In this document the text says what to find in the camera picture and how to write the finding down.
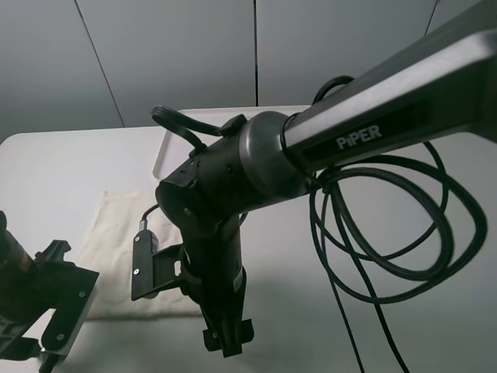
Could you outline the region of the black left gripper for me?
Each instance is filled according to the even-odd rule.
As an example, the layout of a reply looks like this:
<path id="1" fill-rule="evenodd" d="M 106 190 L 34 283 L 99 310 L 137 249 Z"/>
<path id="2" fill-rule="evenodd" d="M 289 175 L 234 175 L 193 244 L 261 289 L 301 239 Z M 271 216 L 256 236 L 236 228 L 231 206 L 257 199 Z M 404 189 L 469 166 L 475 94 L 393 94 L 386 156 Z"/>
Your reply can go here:
<path id="1" fill-rule="evenodd" d="M 38 352 L 66 348 L 83 318 L 99 274 L 66 261 L 68 242 L 54 240 L 31 258 L 1 257 L 1 351 Z M 26 331 L 48 310 L 40 340 Z"/>

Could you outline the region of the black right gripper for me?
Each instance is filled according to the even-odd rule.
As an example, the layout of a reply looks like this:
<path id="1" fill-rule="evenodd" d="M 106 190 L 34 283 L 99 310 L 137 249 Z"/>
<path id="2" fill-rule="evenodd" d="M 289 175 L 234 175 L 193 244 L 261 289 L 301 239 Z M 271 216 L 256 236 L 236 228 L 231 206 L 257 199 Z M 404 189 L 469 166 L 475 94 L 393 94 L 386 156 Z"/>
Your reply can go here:
<path id="1" fill-rule="evenodd" d="M 200 306 L 207 328 L 205 347 L 224 357 L 242 352 L 253 340 L 250 319 L 243 319 L 247 276 L 242 264 L 240 225 L 234 214 L 204 231 L 195 218 L 175 218 L 182 236 L 181 274 L 170 287 L 180 288 Z"/>

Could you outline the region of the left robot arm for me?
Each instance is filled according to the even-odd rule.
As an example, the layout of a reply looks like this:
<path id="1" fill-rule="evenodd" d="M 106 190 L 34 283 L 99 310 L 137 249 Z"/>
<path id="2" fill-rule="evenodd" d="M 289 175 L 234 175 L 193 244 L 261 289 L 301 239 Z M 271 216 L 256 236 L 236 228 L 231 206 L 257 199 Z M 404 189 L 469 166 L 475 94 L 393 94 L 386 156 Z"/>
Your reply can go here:
<path id="1" fill-rule="evenodd" d="M 99 276 L 64 260 L 70 250 L 68 242 L 54 240 L 31 257 L 7 230 L 1 214 L 1 317 L 29 329 L 52 309 L 41 337 L 45 350 L 68 344 Z"/>

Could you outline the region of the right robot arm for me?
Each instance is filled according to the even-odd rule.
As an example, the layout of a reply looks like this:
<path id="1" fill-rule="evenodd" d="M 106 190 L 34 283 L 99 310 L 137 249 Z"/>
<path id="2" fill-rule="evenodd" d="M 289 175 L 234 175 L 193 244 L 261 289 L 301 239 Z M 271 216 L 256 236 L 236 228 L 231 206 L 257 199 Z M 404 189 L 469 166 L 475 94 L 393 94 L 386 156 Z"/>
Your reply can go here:
<path id="1" fill-rule="evenodd" d="M 332 197 L 367 259 L 416 283 L 404 294 L 369 293 L 363 301 L 402 302 L 465 267 L 487 235 L 483 210 L 441 165 L 391 151 L 457 132 L 496 139 L 496 3 L 477 3 L 358 78 L 334 78 L 291 116 L 266 111 L 215 127 L 157 106 L 151 117 L 193 146 L 155 195 L 181 232 L 180 287 L 201 308 L 209 351 L 240 354 L 254 337 L 242 317 L 241 215 L 318 190 Z M 387 180 L 428 211 L 441 238 L 429 269 L 398 267 L 363 238 L 338 188 L 354 176 Z"/>

